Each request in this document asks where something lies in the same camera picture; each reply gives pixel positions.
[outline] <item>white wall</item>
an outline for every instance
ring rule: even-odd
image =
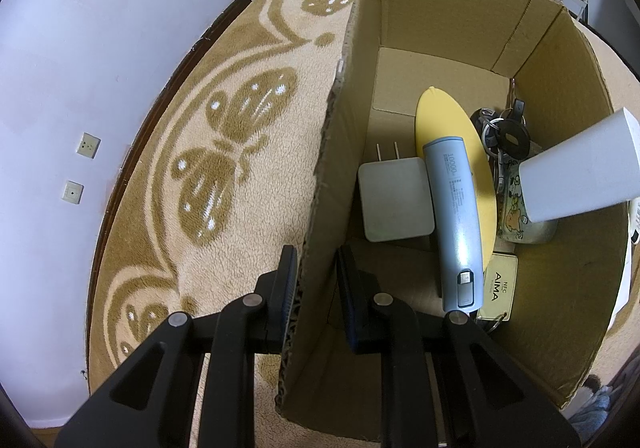
[[[587,22],[640,74],[640,26],[625,0],[589,0]]]
[[[34,428],[87,398],[86,298],[106,202],[181,59],[232,0],[0,2],[0,381]],[[102,140],[76,154],[83,132]],[[84,184],[63,202],[66,180]]]

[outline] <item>electrical socket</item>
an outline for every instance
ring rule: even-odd
[[[98,150],[98,145],[100,145],[99,138],[96,138],[91,134],[84,133],[76,152],[80,155],[93,159],[95,157],[95,152]]]
[[[69,203],[80,204],[82,190],[84,190],[84,186],[80,183],[67,181],[65,184],[65,193],[62,195],[62,199]]]

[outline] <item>key ring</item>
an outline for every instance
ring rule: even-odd
[[[507,107],[505,110],[503,110],[503,111],[500,113],[500,118],[504,119],[504,114],[505,114],[505,113],[507,113],[507,112],[511,112],[511,110],[512,110],[512,107]],[[524,119],[524,115],[522,115],[522,125],[523,125],[524,127],[526,127],[526,126],[527,126],[527,120],[525,120],[525,119]]]
[[[497,159],[498,154],[492,151],[489,147],[486,146],[486,133],[489,130],[489,127],[492,127],[496,130],[499,130],[497,125],[495,125],[496,121],[503,121],[504,118],[494,118],[491,121],[488,121],[487,124],[482,128],[482,134],[480,135],[480,141],[482,142],[482,147],[484,148],[484,152],[489,154],[492,158]]]
[[[491,328],[486,332],[487,334],[491,334],[492,332],[494,332],[496,329],[498,329],[498,325],[500,325],[502,323],[502,321],[507,318],[507,313],[502,313],[500,316],[498,316],[495,319],[494,324],[491,326]]]
[[[494,112],[494,110],[491,110],[491,109],[480,109],[479,117],[480,117],[480,120],[483,123],[482,128],[484,128],[486,125],[489,125],[492,129],[498,131],[499,130],[498,126],[495,125],[494,123],[492,123],[492,121],[486,116],[487,114],[493,116],[495,114],[495,112]]]

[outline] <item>car key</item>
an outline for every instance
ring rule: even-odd
[[[523,160],[529,155],[531,138],[527,128],[518,121],[507,119],[495,122],[498,127],[498,148],[513,159]]]
[[[509,112],[504,117],[506,120],[514,120],[518,123],[524,124],[524,102],[520,99],[515,99],[511,107],[509,107]]]

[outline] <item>white container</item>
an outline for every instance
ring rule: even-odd
[[[527,216],[558,219],[640,196],[640,123],[625,108],[520,165]]]

